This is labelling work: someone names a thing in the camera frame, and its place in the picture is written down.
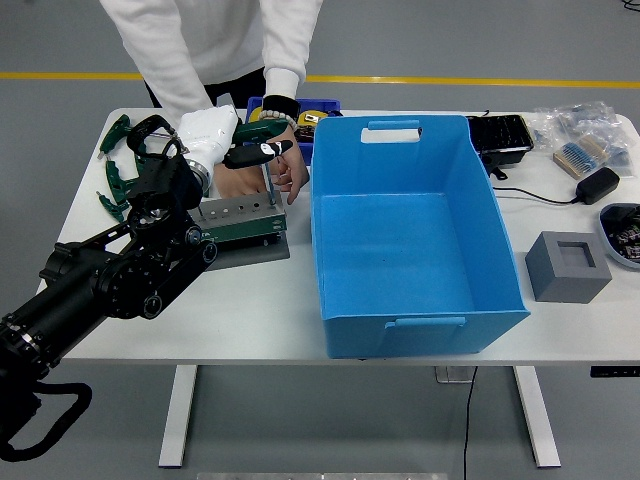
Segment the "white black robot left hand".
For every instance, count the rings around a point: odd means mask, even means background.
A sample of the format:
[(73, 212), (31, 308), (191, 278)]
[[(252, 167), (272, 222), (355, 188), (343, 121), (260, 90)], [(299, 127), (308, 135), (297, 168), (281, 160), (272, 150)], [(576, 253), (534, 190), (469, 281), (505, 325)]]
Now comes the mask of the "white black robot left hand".
[(258, 166), (275, 159), (292, 146), (275, 142), (284, 132), (286, 120), (242, 123), (230, 105), (213, 107), (182, 116), (178, 136), (187, 149), (188, 164), (210, 175), (219, 164), (229, 169)]

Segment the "person's left hand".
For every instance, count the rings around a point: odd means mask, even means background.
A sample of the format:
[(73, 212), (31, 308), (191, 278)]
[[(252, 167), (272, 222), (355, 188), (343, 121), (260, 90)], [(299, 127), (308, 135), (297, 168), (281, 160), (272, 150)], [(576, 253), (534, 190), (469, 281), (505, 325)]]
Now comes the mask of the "person's left hand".
[(271, 162), (271, 176), (282, 192), (287, 192), (287, 204), (292, 205), (301, 189), (309, 182), (309, 171), (304, 162), (294, 131), (287, 126), (284, 132), (274, 138), (275, 142), (291, 141), (292, 146)]

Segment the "person's right hand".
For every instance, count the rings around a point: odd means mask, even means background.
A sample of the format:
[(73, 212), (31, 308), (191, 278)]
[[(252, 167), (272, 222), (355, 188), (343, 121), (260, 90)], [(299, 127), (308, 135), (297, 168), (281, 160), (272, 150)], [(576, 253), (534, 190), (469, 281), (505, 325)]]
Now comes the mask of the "person's right hand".
[(234, 198), (267, 191), (261, 167), (229, 169), (223, 164), (214, 167), (214, 183), (221, 198)]

